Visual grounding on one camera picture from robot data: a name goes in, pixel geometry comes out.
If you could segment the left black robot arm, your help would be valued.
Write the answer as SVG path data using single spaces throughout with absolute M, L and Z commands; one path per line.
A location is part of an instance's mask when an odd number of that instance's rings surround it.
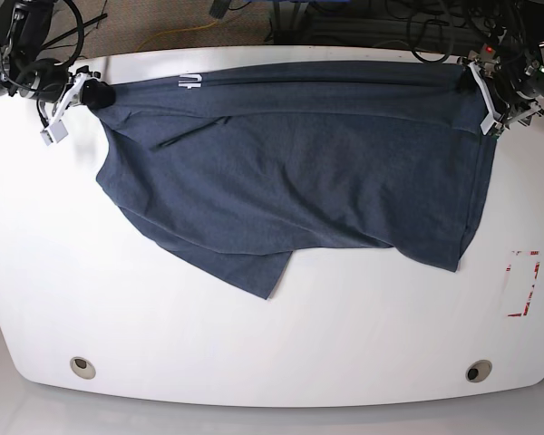
M 544 114 L 544 1 L 463 1 L 461 14 L 481 43 L 460 63 L 486 106 L 482 133 L 530 125 Z

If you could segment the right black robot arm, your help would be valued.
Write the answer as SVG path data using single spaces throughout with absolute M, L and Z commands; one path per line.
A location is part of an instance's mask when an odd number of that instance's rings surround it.
M 35 101 L 43 127 L 52 128 L 67 108 L 83 105 L 91 110 L 115 103 L 114 89 L 99 72 L 87 66 L 75 73 L 71 67 L 82 54 L 86 28 L 106 17 L 100 14 L 84 22 L 74 1 L 64 3 L 75 27 L 65 36 L 77 36 L 72 54 L 64 61 L 42 57 L 52 45 L 46 42 L 55 1 L 0 1 L 0 96 L 16 94 Z

